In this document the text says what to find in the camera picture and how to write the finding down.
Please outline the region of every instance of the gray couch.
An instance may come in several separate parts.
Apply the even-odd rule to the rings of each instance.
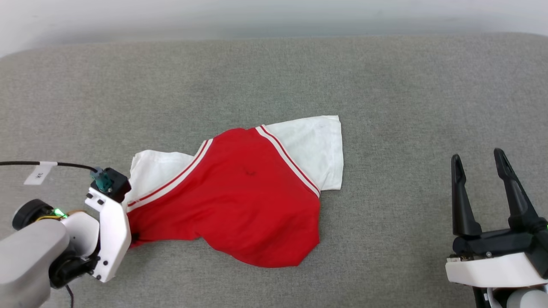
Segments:
[[[76,307],[473,307],[447,281],[450,158],[476,219],[507,227],[501,147],[548,215],[548,39],[525,34],[68,45],[0,60],[0,160],[129,173],[144,150],[194,153],[234,127],[339,115],[341,191],[322,194],[321,243],[298,267],[262,269],[203,240],[132,249],[115,279],[70,285]],[[0,168],[0,236],[32,199],[84,207],[89,178]],[[65,290],[44,307],[68,307]]]

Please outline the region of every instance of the label tag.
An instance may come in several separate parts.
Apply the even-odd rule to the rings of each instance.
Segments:
[[[45,177],[51,171],[53,166],[57,166],[57,162],[40,162],[34,171],[25,180],[25,185],[41,185]]]

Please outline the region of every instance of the white wall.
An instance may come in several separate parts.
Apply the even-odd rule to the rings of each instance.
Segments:
[[[0,0],[0,56],[52,44],[516,31],[548,0]]]

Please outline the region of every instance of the white sleeve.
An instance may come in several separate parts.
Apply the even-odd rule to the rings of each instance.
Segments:
[[[193,156],[179,152],[158,152],[145,150],[135,154],[129,171],[132,189],[125,194],[122,202],[138,199],[177,176],[192,161]]]
[[[339,116],[297,119],[266,127],[320,190],[341,189],[344,160]]]

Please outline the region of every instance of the teal connector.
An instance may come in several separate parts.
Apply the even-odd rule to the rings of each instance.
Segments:
[[[112,187],[112,180],[109,178],[109,175],[103,171],[103,169],[99,167],[95,167],[95,169],[97,169],[97,172],[92,171],[89,174],[95,180],[97,188],[99,188],[100,191],[108,191],[109,188]]]

